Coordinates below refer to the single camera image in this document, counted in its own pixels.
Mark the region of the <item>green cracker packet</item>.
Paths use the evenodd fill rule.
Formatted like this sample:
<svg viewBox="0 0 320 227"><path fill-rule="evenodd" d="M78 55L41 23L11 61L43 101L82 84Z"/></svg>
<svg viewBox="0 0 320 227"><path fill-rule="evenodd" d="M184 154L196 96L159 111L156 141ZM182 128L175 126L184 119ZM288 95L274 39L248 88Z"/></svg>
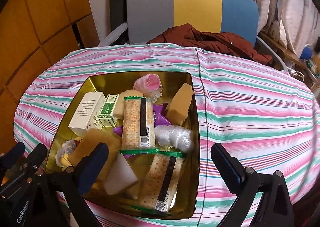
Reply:
<svg viewBox="0 0 320 227"><path fill-rule="evenodd" d="M150 98L124 98L122 150L156 148L153 103Z"/></svg>

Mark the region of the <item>clear plastic bottle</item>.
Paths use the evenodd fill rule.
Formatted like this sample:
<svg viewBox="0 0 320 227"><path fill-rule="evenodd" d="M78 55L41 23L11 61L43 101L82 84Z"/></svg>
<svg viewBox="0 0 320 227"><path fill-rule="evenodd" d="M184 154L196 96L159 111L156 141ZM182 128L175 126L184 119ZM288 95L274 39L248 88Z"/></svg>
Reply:
<svg viewBox="0 0 320 227"><path fill-rule="evenodd" d="M175 148L186 154L194 149L193 132L179 125L156 126L155 139L161 147Z"/></svg>

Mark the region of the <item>brown sponge slab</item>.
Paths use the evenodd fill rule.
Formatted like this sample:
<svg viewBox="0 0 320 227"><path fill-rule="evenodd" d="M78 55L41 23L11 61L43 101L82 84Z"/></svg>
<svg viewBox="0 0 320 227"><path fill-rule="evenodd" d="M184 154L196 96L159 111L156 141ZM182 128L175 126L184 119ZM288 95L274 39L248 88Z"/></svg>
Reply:
<svg viewBox="0 0 320 227"><path fill-rule="evenodd" d="M104 143L108 146L108 159L98 176L99 181L104 181L116 161L121 148L120 140L111 133L99 129L90 129L84 135L83 140L76 147L74 153L68 156L68 160L72 165L76 166L81 159L88 156L99 143Z"/></svg>

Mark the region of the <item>white foam block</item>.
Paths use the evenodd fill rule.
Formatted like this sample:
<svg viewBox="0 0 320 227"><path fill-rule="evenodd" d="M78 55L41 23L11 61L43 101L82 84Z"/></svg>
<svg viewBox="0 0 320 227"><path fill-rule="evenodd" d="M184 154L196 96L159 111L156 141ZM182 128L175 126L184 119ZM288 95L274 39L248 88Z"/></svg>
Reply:
<svg viewBox="0 0 320 227"><path fill-rule="evenodd" d="M122 192L138 181L135 173L122 154L117 155L107 178L104 182L106 193L110 196Z"/></svg>

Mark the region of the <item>green white small box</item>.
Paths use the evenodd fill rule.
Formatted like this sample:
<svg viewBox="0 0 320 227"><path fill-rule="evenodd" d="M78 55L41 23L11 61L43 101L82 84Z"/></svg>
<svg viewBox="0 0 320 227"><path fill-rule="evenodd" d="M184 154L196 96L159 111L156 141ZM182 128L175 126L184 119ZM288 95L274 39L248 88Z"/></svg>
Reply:
<svg viewBox="0 0 320 227"><path fill-rule="evenodd" d="M118 98L119 98L119 94L107 95L106 100L103 104L103 107L98 117L103 127L115 128L117 126L118 119L114 115L114 110L115 110Z"/></svg>

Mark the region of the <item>beige round sponge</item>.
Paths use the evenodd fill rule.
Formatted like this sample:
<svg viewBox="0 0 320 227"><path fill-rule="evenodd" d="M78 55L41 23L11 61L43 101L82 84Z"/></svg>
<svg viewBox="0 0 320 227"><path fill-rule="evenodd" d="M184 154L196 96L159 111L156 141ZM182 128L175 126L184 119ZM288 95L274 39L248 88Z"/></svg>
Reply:
<svg viewBox="0 0 320 227"><path fill-rule="evenodd" d="M142 97L143 94L137 90L126 90L123 91L120 95L119 98L116 102L114 111L113 111L113 115L117 118L117 119L121 119L123 120L124 117L124 98L125 97Z"/></svg>

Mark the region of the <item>striped pink green bedsheet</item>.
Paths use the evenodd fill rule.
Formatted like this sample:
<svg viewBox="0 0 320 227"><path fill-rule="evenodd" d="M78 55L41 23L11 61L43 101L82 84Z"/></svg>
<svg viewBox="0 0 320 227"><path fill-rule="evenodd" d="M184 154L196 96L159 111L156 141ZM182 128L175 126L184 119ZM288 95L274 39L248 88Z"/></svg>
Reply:
<svg viewBox="0 0 320 227"><path fill-rule="evenodd" d="M71 52L39 75L20 99L14 138L27 152L50 146L74 96L89 76L128 71L191 75L200 123L200 181L195 215L186 220L124 216L96 205L103 226L216 226L232 205L209 159L215 142L260 173L280 170L291 202L319 175L319 105L288 73L253 61L174 44L123 45Z"/></svg>

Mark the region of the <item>purple snack packet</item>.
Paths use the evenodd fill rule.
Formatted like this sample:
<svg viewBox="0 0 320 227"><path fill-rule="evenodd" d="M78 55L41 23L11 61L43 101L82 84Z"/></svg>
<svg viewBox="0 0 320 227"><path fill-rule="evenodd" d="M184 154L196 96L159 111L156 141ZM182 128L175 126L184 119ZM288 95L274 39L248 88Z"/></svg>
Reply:
<svg viewBox="0 0 320 227"><path fill-rule="evenodd" d="M153 104L153 118L154 118L154 126L158 125L171 125L171 123L166 119L165 112L167 108L168 103L163 104ZM118 136L122 136L123 133L123 127L117 126L113 130L113 133L115 133Z"/></svg>

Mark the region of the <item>tan sponge block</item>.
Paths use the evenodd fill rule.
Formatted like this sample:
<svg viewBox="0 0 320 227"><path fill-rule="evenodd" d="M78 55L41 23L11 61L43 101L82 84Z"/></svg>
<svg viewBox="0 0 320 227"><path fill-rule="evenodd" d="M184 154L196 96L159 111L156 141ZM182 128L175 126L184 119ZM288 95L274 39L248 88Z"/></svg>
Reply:
<svg viewBox="0 0 320 227"><path fill-rule="evenodd" d="M182 126L188 117L189 107L193 98L193 89L191 85L184 83L174 95L169 104L166 119L172 125Z"/></svg>

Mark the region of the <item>wooden desk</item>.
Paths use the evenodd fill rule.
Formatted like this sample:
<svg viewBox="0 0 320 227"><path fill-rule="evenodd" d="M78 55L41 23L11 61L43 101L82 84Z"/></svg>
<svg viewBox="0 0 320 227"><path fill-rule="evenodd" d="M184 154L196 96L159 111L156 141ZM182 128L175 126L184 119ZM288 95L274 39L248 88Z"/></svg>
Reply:
<svg viewBox="0 0 320 227"><path fill-rule="evenodd" d="M308 68L307 61L300 59L296 54L294 54L291 50L284 48L278 42L274 41L266 34L259 32L258 36L269 46L274 52L284 61L287 68L302 68L306 74L310 77L312 81L319 84L319 77L317 78L315 74Z"/></svg>

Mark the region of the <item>wooden wardrobe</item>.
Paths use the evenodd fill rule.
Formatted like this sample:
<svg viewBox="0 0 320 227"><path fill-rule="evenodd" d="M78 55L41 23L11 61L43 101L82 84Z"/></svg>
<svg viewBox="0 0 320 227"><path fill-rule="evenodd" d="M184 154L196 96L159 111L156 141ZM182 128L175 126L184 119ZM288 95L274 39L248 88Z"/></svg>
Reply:
<svg viewBox="0 0 320 227"><path fill-rule="evenodd" d="M1 0L1 152L28 86L70 52L97 46L89 0Z"/></svg>

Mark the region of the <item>blue round object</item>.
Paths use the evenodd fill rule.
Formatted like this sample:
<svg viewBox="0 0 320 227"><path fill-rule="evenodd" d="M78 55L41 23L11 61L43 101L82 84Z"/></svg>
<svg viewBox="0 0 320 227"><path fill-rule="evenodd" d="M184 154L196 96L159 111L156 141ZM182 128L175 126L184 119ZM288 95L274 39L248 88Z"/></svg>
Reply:
<svg viewBox="0 0 320 227"><path fill-rule="evenodd" d="M300 59L302 60L308 60L312 58L314 52L314 47L312 44L306 44L302 50L302 53L300 55Z"/></svg>

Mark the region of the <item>rust red jacket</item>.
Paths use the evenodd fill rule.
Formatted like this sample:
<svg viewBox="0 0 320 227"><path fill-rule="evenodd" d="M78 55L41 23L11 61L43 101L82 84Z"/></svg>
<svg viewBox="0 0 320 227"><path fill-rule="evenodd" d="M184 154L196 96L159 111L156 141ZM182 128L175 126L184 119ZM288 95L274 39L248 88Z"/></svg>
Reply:
<svg viewBox="0 0 320 227"><path fill-rule="evenodd" d="M235 33L200 32L188 23L169 28L148 43L172 43L179 46L201 48L210 52L255 61L263 65L272 61L271 55L257 53L252 43Z"/></svg>

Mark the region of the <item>grey yellow blue chair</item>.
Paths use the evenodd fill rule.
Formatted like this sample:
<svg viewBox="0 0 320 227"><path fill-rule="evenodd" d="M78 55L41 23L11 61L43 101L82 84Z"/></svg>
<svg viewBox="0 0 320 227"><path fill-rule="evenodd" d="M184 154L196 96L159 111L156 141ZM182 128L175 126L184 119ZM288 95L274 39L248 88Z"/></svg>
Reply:
<svg viewBox="0 0 320 227"><path fill-rule="evenodd" d="M189 23L200 32L232 32L259 44L287 70L258 36L259 11L253 0L126 0L129 43L145 44L168 28Z"/></svg>

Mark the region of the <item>black rolled mat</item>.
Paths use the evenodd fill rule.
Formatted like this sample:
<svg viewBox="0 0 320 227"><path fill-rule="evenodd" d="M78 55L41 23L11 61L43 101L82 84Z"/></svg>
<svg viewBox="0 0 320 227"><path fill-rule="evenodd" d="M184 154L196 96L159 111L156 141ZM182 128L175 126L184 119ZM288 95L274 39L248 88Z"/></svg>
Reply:
<svg viewBox="0 0 320 227"><path fill-rule="evenodd" d="M126 0L109 0L111 45L121 45L128 41Z"/></svg>

